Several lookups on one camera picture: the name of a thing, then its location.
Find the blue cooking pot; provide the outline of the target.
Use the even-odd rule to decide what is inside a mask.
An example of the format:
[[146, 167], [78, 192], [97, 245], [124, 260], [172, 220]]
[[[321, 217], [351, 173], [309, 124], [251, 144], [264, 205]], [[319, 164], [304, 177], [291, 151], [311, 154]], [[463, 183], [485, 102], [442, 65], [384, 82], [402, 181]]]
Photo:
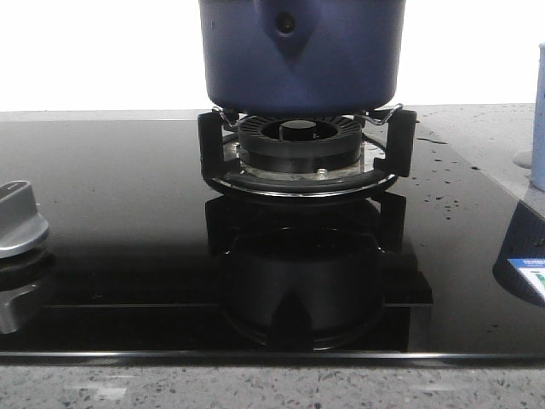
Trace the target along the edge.
[[394, 96], [405, 3], [199, 2], [207, 93], [235, 112], [321, 116]]

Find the light blue cup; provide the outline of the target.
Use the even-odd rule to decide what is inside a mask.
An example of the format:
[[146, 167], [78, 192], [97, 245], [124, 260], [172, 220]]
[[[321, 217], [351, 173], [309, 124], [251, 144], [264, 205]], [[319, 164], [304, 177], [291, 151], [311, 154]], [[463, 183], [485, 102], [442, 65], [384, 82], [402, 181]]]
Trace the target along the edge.
[[533, 130], [533, 145], [531, 158], [531, 183], [537, 189], [544, 191], [545, 187], [545, 147], [544, 147], [544, 64], [545, 48], [544, 43], [539, 44], [540, 59], [536, 89], [536, 103]]

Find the black pot support grate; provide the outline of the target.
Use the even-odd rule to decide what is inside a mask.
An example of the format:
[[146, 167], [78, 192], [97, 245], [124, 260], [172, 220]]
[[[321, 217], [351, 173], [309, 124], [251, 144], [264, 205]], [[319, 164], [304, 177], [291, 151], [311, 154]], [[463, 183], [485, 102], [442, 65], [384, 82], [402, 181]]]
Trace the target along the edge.
[[238, 126], [256, 117], [214, 108], [198, 116], [201, 173], [204, 181], [224, 194], [258, 198], [318, 199], [351, 195], [386, 187], [410, 173], [416, 112], [402, 105], [387, 110], [336, 115], [352, 119], [362, 129], [361, 155], [338, 170], [310, 174], [261, 170], [241, 159]]

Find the black glass cooktop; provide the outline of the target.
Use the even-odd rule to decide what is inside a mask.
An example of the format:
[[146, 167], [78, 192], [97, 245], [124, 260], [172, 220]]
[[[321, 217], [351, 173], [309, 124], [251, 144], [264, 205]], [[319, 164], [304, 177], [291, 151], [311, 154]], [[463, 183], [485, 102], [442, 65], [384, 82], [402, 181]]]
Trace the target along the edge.
[[1, 264], [2, 360], [544, 357], [543, 219], [422, 126], [409, 178], [326, 205], [220, 196], [193, 120], [4, 123], [17, 179], [49, 236]]

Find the silver stove control knob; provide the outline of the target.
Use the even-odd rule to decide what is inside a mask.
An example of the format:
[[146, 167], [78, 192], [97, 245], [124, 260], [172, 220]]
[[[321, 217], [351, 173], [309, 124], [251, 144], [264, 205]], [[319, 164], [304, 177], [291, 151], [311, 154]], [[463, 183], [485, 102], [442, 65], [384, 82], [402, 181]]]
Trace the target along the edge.
[[11, 181], [1, 186], [1, 258], [18, 256], [41, 244], [49, 224], [38, 212], [33, 188], [28, 181]]

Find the energy label sticker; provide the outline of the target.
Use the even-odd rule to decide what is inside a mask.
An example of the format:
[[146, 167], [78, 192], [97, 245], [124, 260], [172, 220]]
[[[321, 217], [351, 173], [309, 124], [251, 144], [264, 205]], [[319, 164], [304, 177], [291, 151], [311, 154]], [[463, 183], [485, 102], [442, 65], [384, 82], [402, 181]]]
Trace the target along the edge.
[[544, 307], [544, 259], [508, 258], [513, 267], [513, 291], [526, 302]]

